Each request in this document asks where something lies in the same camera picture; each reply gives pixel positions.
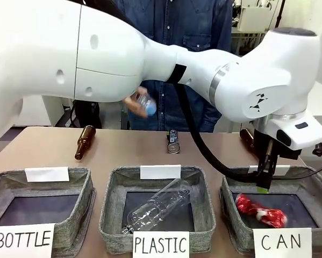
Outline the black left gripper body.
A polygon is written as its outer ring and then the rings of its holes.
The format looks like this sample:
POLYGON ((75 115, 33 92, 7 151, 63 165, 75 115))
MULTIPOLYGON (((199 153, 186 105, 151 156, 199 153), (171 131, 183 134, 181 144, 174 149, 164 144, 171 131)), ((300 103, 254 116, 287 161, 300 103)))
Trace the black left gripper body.
POLYGON ((270 142, 273 144, 270 152, 270 158, 268 158, 267 162, 270 161, 270 164, 277 164, 281 144, 269 135, 263 134, 257 129, 254 130, 254 152, 259 159, 259 164, 266 164, 265 158, 270 142))

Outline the person's hand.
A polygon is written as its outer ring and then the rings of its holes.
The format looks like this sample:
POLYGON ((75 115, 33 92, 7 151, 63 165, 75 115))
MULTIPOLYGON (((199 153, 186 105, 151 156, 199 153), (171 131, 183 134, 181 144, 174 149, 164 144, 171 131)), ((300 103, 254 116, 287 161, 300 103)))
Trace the person's hand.
POLYGON ((147 118, 148 115, 145 109, 137 102, 137 95, 147 95, 148 91, 146 88, 139 86, 136 91, 123 99, 123 103, 126 105, 129 111, 135 115, 143 118, 147 118))

